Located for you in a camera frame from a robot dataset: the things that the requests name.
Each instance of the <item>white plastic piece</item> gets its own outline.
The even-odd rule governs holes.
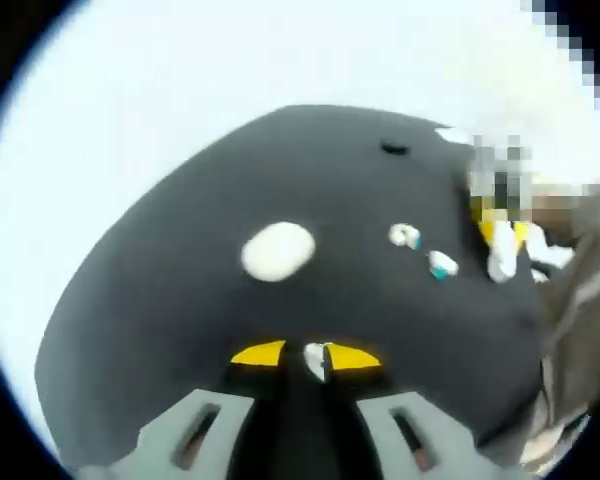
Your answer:
[[[496,283],[504,283],[516,274],[518,247],[516,235],[509,222],[497,221],[493,225],[493,242],[487,272]]]
[[[398,247],[407,245],[415,250],[420,247],[420,231],[406,223],[397,223],[389,229],[389,240]]]
[[[325,382],[324,349],[322,343],[309,343],[304,347],[304,362],[307,367],[322,383]]]
[[[549,281],[549,278],[544,273],[537,270],[531,270],[531,276],[536,283],[544,283]]]
[[[573,248],[560,247],[558,245],[547,246],[544,231],[535,223],[529,224],[529,235],[527,236],[525,245],[531,260],[539,260],[557,268],[564,268],[573,258],[574,254]]]
[[[242,266],[263,282],[279,282],[296,273],[315,252],[315,241],[300,225],[274,223],[242,248]]]
[[[458,264],[448,255],[442,252],[432,251],[429,253],[429,264],[431,274],[438,280],[458,273]]]

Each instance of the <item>yellow tab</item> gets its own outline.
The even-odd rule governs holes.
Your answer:
[[[493,243],[493,222],[479,222],[478,227],[480,227],[484,241],[491,246]]]
[[[527,240],[527,237],[529,237],[529,224],[527,222],[514,222],[513,232],[516,235],[518,251],[520,251],[522,244]]]
[[[353,368],[379,367],[380,361],[373,355],[357,348],[327,343],[333,370],[347,370]]]
[[[284,344],[284,340],[276,340],[275,342],[245,348],[237,355],[234,355],[231,363],[275,367],[280,361],[280,352]]]
[[[485,242],[491,246],[493,243],[493,222],[480,222],[478,226]],[[519,252],[529,236],[529,224],[527,222],[513,222],[513,232],[516,237],[516,248]]]

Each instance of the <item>gray strap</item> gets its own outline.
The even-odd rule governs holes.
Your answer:
[[[600,270],[588,281],[579,286],[569,300],[565,313],[560,318],[556,328],[548,338],[545,353],[553,352],[560,340],[573,328],[577,319],[578,309],[600,294]]]
[[[553,372],[553,361],[549,355],[545,356],[541,362],[542,366],[542,386],[544,395],[547,399],[547,423],[546,425],[553,425],[556,417],[556,400],[555,400],[555,389],[554,389],[554,372]]]

